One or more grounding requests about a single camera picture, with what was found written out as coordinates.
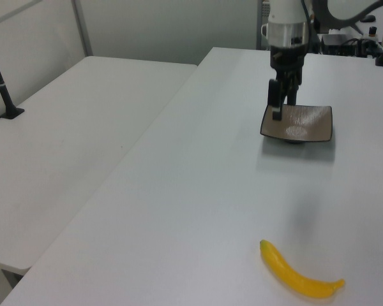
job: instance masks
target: white surface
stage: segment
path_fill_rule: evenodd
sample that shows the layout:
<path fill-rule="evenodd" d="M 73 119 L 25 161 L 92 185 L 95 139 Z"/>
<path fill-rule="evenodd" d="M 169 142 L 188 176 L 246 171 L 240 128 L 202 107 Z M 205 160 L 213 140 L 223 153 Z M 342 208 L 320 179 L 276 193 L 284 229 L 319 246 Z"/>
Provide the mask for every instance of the white surface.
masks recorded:
<path fill-rule="evenodd" d="M 0 119 L 0 267 L 37 261 L 194 69 L 87 57 Z"/>
<path fill-rule="evenodd" d="M 199 64 L 212 47 L 256 46 L 257 0 L 77 1 L 93 55 Z"/>
<path fill-rule="evenodd" d="M 376 10 L 369 13 L 369 15 L 375 15 L 376 21 L 375 22 L 368 22 L 368 23 L 362 23 L 362 22 L 356 22 L 356 25 L 360 28 L 360 30 L 363 32 L 363 34 L 368 35 L 369 34 L 369 28 L 370 27 L 376 27 L 376 37 L 378 41 L 382 41 L 383 37 L 383 6 L 381 8 L 377 8 Z M 330 34 L 351 34 L 356 37 L 360 36 L 360 34 L 352 29 L 351 27 L 344 27 L 340 30 L 329 30 Z"/>
<path fill-rule="evenodd" d="M 383 68 L 307 55 L 298 104 L 334 120 L 307 145 L 259 135 L 272 77 L 267 52 L 213 49 L 3 306 L 315 305 L 263 238 L 345 278 L 330 305 L 383 305 Z"/>
<path fill-rule="evenodd" d="M 16 105 L 83 58 L 71 1 L 43 0 L 0 23 L 0 70 Z"/>

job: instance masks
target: table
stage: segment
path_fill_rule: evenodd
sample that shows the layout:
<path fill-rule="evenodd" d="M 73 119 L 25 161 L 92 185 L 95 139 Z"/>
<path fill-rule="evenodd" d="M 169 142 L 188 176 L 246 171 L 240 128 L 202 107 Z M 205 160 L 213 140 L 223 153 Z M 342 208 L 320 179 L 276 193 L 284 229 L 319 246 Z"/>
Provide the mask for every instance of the table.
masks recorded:
<path fill-rule="evenodd" d="M 274 76 L 214 48 L 3 306 L 314 305 L 262 239 L 345 278 L 330 305 L 383 305 L 383 68 L 307 55 L 297 101 L 331 105 L 334 136 L 306 145 L 259 135 Z"/>
<path fill-rule="evenodd" d="M 27 272 L 195 68 L 87 57 L 0 119 L 0 268 Z"/>
<path fill-rule="evenodd" d="M 369 15 L 375 15 L 376 21 L 368 22 L 368 23 L 356 22 L 356 25 L 360 28 L 360 30 L 365 35 L 369 34 L 370 27 L 376 27 L 377 28 L 376 37 L 378 41 L 381 42 L 383 38 L 383 6 L 372 11 L 371 13 L 369 13 Z M 329 33 L 330 34 L 351 34 L 355 37 L 360 36 L 360 34 L 351 27 L 344 27 L 343 29 L 340 29 L 340 30 L 329 30 Z"/>

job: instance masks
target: yellow banana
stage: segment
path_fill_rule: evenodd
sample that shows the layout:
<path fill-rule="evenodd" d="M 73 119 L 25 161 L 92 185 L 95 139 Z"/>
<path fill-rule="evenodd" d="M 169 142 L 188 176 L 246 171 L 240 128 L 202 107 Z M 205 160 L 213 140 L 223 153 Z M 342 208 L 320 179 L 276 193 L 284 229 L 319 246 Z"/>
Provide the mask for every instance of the yellow banana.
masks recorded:
<path fill-rule="evenodd" d="M 267 240 L 261 240 L 260 250 L 262 258 L 275 275 L 303 295 L 312 298 L 327 298 L 345 284 L 343 279 L 336 282 L 322 282 L 302 276 L 288 265 L 276 247 Z"/>

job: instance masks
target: toy banana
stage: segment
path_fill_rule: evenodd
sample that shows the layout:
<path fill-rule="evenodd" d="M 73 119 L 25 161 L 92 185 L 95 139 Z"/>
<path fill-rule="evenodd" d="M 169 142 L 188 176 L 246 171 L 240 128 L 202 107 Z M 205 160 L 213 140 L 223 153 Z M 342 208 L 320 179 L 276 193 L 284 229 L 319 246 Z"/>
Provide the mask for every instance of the toy banana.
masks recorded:
<path fill-rule="evenodd" d="M 262 258 L 275 275 L 303 295 L 312 298 L 327 298 L 345 284 L 343 279 L 336 282 L 322 282 L 302 276 L 288 265 L 276 247 L 267 240 L 261 240 L 260 250 Z"/>

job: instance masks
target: equipment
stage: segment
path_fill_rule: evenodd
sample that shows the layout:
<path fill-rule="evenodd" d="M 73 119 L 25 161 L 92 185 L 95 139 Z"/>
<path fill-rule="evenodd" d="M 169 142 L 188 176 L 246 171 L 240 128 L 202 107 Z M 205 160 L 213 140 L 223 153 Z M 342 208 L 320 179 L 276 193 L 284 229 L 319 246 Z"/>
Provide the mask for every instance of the equipment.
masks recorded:
<path fill-rule="evenodd" d="M 330 122 L 332 134 L 332 121 L 327 117 L 332 117 L 329 106 L 324 109 L 320 107 L 304 108 L 296 105 L 296 96 L 299 86 L 302 83 L 302 67 L 304 57 L 308 52 L 308 42 L 310 41 L 312 30 L 310 11 L 313 10 L 315 16 L 321 24 L 330 29 L 341 29 L 342 27 L 353 26 L 369 12 L 383 6 L 383 0 L 270 0 L 271 11 L 268 20 L 268 43 L 271 51 L 271 67 L 276 71 L 276 79 L 269 81 L 268 87 L 268 106 L 264 114 L 272 112 L 272 122 L 279 126 L 278 133 L 275 129 L 264 126 L 264 120 L 261 126 L 261 134 L 274 138 L 281 138 L 290 142 L 323 142 L 331 138 L 318 138 L 321 133 L 309 133 L 310 128 L 319 126 L 311 124 L 304 126 L 301 120 L 311 116 L 315 120 Z M 295 106 L 294 108 L 283 108 L 287 99 L 287 104 Z M 301 118 L 292 120 L 293 115 L 282 115 L 283 109 L 294 110 L 301 107 L 295 114 L 300 114 Z M 324 114 L 324 116 L 315 116 L 315 114 Z M 280 133 L 285 130 L 301 131 L 301 133 Z"/>

